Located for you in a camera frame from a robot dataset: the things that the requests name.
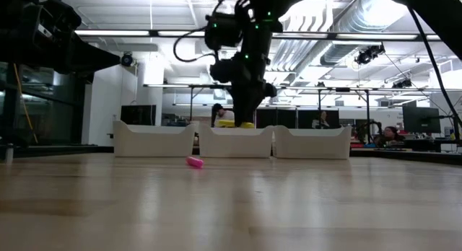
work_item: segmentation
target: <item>computer monitor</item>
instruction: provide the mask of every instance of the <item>computer monitor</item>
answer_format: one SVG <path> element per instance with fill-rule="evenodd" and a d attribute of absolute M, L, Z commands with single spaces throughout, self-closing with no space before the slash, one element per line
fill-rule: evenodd
<path fill-rule="evenodd" d="M 411 133 L 441 133 L 440 111 L 432 107 L 403 107 L 404 130 Z"/>

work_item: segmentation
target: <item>wooden table surface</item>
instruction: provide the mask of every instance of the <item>wooden table surface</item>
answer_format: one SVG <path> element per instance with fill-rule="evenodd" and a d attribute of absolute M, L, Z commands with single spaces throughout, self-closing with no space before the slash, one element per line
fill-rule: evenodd
<path fill-rule="evenodd" d="M 116 159 L 0 165 L 0 248 L 462 250 L 462 169 L 349 161 Z"/>

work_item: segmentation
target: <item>glass wall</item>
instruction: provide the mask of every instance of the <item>glass wall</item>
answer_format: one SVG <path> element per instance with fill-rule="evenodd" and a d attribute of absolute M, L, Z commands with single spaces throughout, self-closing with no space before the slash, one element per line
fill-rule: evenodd
<path fill-rule="evenodd" d="M 48 68 L 17 66 L 17 70 L 22 95 L 14 66 L 0 63 L 1 80 L 6 82 L 0 92 L 1 129 L 15 131 L 31 145 L 80 144 L 85 81 Z"/>

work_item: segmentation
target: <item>silver ductwork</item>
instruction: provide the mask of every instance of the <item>silver ductwork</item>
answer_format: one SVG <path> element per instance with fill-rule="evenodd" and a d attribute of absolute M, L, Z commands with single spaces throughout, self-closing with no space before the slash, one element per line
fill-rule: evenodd
<path fill-rule="evenodd" d="M 332 5 L 327 0 L 304 0 L 295 4 L 288 12 L 289 25 L 286 31 L 325 32 L 332 25 Z M 310 40 L 283 40 L 271 61 L 269 70 L 291 71 L 315 45 Z"/>
<path fill-rule="evenodd" d="M 332 32 L 382 32 L 403 17 L 406 7 L 391 0 L 356 0 L 345 15 L 331 28 Z M 358 45 L 342 45 L 331 41 L 316 43 L 301 66 L 310 64 L 335 66 L 353 53 Z"/>

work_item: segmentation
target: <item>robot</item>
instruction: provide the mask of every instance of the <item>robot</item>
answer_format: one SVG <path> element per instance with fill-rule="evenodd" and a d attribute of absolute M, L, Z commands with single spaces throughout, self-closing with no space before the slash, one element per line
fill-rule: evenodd
<path fill-rule="evenodd" d="M 215 52 L 216 63 L 210 68 L 212 78 L 219 82 L 231 82 L 230 94 L 234 101 L 235 125 L 238 127 L 253 122 L 253 113 L 265 97 L 276 96 L 276 88 L 263 79 L 265 67 L 271 63 L 268 54 L 272 33 L 282 32 L 278 18 L 302 0 L 238 0 L 234 14 L 216 12 L 223 1 L 215 7 L 212 15 L 207 16 L 205 41 Z M 462 31 L 462 3 L 459 0 L 394 1 L 408 6 L 418 24 L 416 11 L 441 40 L 462 58 L 462 40 L 458 37 Z M 250 9 L 253 11 L 252 17 L 248 13 Z M 218 59 L 216 52 L 222 46 L 237 47 L 241 41 L 241 51 L 232 59 Z"/>

